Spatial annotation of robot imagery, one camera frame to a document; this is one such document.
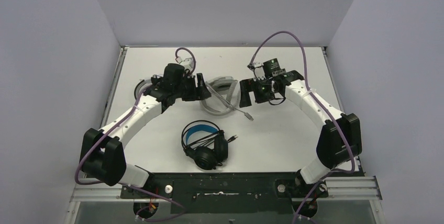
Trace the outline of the black headphones with blue band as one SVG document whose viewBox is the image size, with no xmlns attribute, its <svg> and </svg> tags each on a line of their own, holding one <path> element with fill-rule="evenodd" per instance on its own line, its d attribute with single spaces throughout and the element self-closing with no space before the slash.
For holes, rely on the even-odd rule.
<svg viewBox="0 0 444 224">
<path fill-rule="evenodd" d="M 185 155 L 202 170 L 215 170 L 228 159 L 228 140 L 218 125 L 208 120 L 195 120 L 181 133 Z"/>
</svg>

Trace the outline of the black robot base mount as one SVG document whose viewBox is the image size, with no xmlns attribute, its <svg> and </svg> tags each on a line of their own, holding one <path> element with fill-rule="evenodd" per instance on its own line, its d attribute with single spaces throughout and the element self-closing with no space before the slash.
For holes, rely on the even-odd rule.
<svg viewBox="0 0 444 224">
<path fill-rule="evenodd" d="M 294 172 L 265 172 L 157 173 L 144 189 L 173 200 L 171 214 L 291 214 L 311 188 Z"/>
</svg>

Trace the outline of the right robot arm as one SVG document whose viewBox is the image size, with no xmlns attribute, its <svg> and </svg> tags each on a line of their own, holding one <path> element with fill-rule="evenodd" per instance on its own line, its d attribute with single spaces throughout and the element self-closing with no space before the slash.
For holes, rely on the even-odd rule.
<svg viewBox="0 0 444 224">
<path fill-rule="evenodd" d="M 240 81 L 239 106 L 249 107 L 276 99 L 296 105 L 320 131 L 316 157 L 299 170 L 301 178 L 294 182 L 295 191 L 308 196 L 315 190 L 315 183 L 339 165 L 353 161 L 362 153 L 360 120 L 355 114 L 345 114 L 335 108 L 310 88 L 296 70 L 286 71 L 277 59 L 263 63 L 250 63 L 254 77 Z"/>
</svg>

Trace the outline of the white and black headphones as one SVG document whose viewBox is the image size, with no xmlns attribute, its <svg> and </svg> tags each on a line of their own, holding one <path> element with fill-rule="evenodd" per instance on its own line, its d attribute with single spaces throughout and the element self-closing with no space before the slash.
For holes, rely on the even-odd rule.
<svg viewBox="0 0 444 224">
<path fill-rule="evenodd" d="M 152 77 L 141 79 L 134 88 L 134 98 L 136 101 L 140 100 L 140 96 L 152 96 L 156 101 L 161 101 L 160 81 L 163 79 L 163 74 L 155 74 Z"/>
</svg>

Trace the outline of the grey white headphones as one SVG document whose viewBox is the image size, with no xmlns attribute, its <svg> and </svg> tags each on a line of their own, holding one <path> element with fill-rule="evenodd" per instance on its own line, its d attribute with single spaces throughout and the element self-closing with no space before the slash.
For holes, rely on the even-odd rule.
<svg viewBox="0 0 444 224">
<path fill-rule="evenodd" d="M 219 76 L 205 83 L 211 95 L 216 97 L 225 106 L 225 110 L 216 110 L 208 106 L 206 100 L 203 100 L 200 102 L 200 105 L 204 111 L 212 116 L 224 116 L 237 110 L 237 104 L 240 101 L 240 92 L 238 92 L 237 101 L 234 104 L 231 101 L 237 84 L 239 83 L 238 80 L 235 80 L 232 76 Z"/>
</svg>

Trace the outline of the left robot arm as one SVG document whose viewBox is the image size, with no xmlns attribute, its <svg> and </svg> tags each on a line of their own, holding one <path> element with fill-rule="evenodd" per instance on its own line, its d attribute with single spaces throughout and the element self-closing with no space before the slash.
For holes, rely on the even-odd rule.
<svg viewBox="0 0 444 224">
<path fill-rule="evenodd" d="M 155 182 L 151 173 L 127 163 L 125 147 L 148 122 L 164 113 L 177 99 L 184 102 L 209 98 L 203 74 L 193 74 L 183 64 L 169 63 L 162 75 L 153 75 L 148 86 L 140 91 L 135 103 L 123 115 L 100 129 L 89 129 L 83 136 L 80 161 L 75 171 L 95 178 L 94 184 L 105 183 L 134 186 L 142 196 L 153 193 Z"/>
</svg>

